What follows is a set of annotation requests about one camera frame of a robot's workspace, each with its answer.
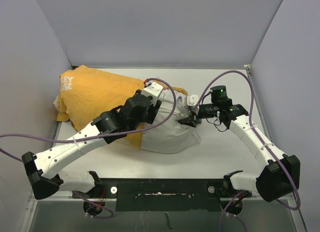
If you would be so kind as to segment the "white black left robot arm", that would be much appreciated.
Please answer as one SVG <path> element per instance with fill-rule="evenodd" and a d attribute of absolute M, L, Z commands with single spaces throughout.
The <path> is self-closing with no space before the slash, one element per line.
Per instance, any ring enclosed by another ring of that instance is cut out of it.
<path fill-rule="evenodd" d="M 133 134 L 142 123 L 152 124 L 161 106 L 162 89 L 137 90 L 119 105 L 92 120 L 70 137 L 70 142 L 34 154 L 27 152 L 22 162 L 37 200 L 58 191 L 77 191 L 89 198 L 102 194 L 103 184 L 94 171 L 66 171 L 65 167 L 87 153 Z"/>

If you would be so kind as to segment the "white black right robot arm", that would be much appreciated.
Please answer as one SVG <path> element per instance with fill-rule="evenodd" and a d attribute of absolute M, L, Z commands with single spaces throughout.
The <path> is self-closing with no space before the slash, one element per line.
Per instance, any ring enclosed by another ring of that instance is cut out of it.
<path fill-rule="evenodd" d="M 179 120 L 179 123 L 197 127 L 202 120 L 215 118 L 245 144 L 261 168 L 258 175 L 242 170 L 226 174 L 223 177 L 223 192 L 230 197 L 241 190 L 255 192 L 265 201 L 272 202 L 298 190 L 300 160 L 276 147 L 252 122 L 249 112 L 242 105 L 232 102 L 224 85 L 212 87 L 208 96 L 211 102 L 204 104 L 198 95 L 188 95 L 184 107 L 189 116 Z"/>

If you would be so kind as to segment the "blue yellow Mickey pillowcase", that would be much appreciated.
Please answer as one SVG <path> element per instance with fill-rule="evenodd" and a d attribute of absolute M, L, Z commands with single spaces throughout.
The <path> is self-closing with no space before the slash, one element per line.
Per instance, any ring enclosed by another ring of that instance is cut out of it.
<path fill-rule="evenodd" d="M 82 65 L 60 75 L 60 91 L 53 104 L 57 121 L 70 121 L 76 131 L 82 130 L 101 113 L 109 111 L 141 90 L 141 79 L 89 68 Z M 132 133 L 117 143 L 140 149 L 142 132 Z"/>

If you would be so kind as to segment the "white pillow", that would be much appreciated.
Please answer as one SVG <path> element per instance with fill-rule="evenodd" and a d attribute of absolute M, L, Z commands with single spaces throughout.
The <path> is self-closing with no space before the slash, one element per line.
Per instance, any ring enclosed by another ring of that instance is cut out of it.
<path fill-rule="evenodd" d="M 162 125 L 142 132 L 140 149 L 161 154 L 176 154 L 201 142 L 195 127 L 178 122 L 188 116 L 188 110 L 185 108 L 188 92 L 183 88 L 173 89 L 176 95 L 173 115 Z"/>

